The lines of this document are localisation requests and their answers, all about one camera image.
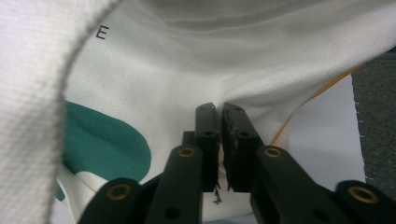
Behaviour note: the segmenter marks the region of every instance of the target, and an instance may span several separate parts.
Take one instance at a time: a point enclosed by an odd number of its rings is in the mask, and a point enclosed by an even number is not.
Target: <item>orange stripe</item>
[[[324,85],[319,91],[317,91],[311,98],[309,98],[309,100],[307,100],[304,105],[306,103],[308,103],[309,101],[311,101],[312,99],[314,99],[315,97],[321,95],[323,92],[325,92],[326,90],[328,90],[330,87],[334,86],[335,84],[337,84],[337,82],[339,82],[341,79],[343,79],[344,77],[348,76],[351,73],[354,73],[356,70],[358,70],[360,68],[360,66],[356,66],[350,70],[347,70],[345,73],[340,74],[338,77],[336,77],[335,79],[333,79],[332,81],[328,82],[326,85]],[[271,142],[271,145],[273,145],[277,139],[279,138],[279,136],[282,134],[282,132],[285,130],[286,126],[288,126],[290,119],[288,119],[288,121],[285,122],[285,124],[282,125],[282,127],[280,128],[280,130],[276,133],[274,139]]]

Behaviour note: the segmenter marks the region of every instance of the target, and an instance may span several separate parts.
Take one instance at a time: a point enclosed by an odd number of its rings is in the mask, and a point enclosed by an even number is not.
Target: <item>white fabric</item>
[[[0,4],[0,223],[48,223],[61,162],[66,72],[112,4]]]
[[[48,220],[67,68],[111,4],[0,6],[2,223]],[[394,1],[126,1],[106,20],[119,33],[109,34],[104,47],[87,43],[66,94],[145,136],[152,151],[148,180],[162,170],[181,132],[192,130],[199,104],[244,107],[271,142],[325,83],[396,45],[395,11]],[[104,56],[86,58],[90,50]],[[108,75],[99,79],[111,88],[95,85],[92,64],[97,74]],[[78,71],[87,76],[76,79]],[[86,85],[84,78],[91,77]],[[205,218],[248,210],[246,203],[224,204],[206,206]]]
[[[321,186],[334,190],[343,180],[365,181],[351,76],[297,109],[288,127],[289,152]],[[63,204],[55,201],[53,207],[53,224],[73,223]],[[249,215],[209,223],[257,221]]]

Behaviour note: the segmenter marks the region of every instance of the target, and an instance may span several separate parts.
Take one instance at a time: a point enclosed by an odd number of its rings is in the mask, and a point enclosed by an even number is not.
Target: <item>gray carpet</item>
[[[366,180],[396,201],[396,57],[352,75]]]

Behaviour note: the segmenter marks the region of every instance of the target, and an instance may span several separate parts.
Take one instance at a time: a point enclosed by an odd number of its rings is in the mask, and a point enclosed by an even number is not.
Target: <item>green shape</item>
[[[59,187],[59,185],[55,193],[55,198],[58,199],[60,202],[63,201],[65,198],[64,191],[61,189],[61,187]]]
[[[64,146],[64,165],[73,174],[140,181],[149,171],[149,145],[140,132],[82,105],[66,102]]]

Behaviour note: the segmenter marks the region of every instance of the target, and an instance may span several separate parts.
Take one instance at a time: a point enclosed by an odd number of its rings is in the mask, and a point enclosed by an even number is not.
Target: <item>brass screw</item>
[[[359,186],[352,186],[349,187],[347,192],[356,200],[361,201],[363,203],[377,203],[379,201],[376,194],[374,194],[369,189],[359,187]]]
[[[282,155],[282,152],[279,149],[269,147],[264,150],[264,154],[268,157],[276,158],[280,157]]]
[[[181,157],[192,157],[195,154],[195,150],[190,147],[184,147],[178,151],[178,155]]]
[[[119,201],[128,197],[131,191],[132,191],[131,186],[127,184],[118,184],[111,187],[111,189],[107,191],[107,198],[112,201]]]

